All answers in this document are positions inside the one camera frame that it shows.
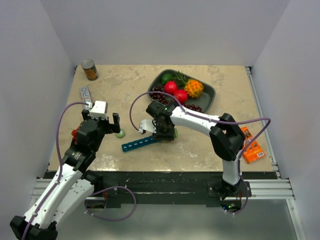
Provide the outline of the green bottle cap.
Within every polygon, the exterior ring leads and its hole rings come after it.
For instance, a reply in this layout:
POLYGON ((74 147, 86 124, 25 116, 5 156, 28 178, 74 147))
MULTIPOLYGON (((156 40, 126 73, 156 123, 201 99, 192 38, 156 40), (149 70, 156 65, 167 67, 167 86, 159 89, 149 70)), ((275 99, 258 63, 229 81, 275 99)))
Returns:
POLYGON ((119 133, 116 133, 115 136, 119 139, 123 138, 124 136, 126 135, 124 129, 120 129, 120 132, 119 133))

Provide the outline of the teal weekly pill organizer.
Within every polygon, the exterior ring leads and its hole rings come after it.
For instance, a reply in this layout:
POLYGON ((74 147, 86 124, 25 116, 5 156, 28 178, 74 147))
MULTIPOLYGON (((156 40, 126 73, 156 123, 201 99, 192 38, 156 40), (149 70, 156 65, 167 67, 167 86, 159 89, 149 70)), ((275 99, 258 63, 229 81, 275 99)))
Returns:
POLYGON ((153 136, 148 136, 128 143, 124 143, 121 145, 121 148, 122 151, 126 153, 158 142, 159 140, 154 139, 153 136))

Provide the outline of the green pill bottle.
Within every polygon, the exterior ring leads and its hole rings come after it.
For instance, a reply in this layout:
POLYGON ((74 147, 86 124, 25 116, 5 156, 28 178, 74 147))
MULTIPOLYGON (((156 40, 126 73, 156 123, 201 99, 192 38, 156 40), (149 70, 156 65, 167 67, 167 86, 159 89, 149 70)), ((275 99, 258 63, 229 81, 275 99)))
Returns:
POLYGON ((174 129, 174 138, 178 138, 178 130, 176 128, 174 129))

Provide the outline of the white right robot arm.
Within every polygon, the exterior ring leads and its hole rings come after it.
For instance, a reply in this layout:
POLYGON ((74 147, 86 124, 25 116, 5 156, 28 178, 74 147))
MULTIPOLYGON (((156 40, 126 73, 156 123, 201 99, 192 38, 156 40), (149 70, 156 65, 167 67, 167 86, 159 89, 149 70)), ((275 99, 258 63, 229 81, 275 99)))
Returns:
POLYGON ((217 196, 234 197, 241 190, 241 151, 245 136, 230 114, 207 115, 180 106, 176 102, 163 105, 151 102, 147 114, 152 117, 139 124, 139 131, 150 132, 155 140, 173 141, 175 127, 185 127, 210 138, 215 154, 222 159, 222 180, 211 188, 217 196))

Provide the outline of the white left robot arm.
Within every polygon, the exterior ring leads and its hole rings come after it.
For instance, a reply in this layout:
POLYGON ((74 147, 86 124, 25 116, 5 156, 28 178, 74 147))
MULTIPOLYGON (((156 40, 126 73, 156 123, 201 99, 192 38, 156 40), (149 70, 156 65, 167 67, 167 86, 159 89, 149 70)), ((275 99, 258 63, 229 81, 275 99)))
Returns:
POLYGON ((113 123, 105 113, 82 111, 83 122, 62 159, 62 166, 39 199, 22 216, 14 216, 10 227, 19 240, 55 240, 58 227, 91 194, 99 196, 104 184, 96 176, 88 177, 87 168, 107 134, 119 133, 120 117, 113 113, 113 123))

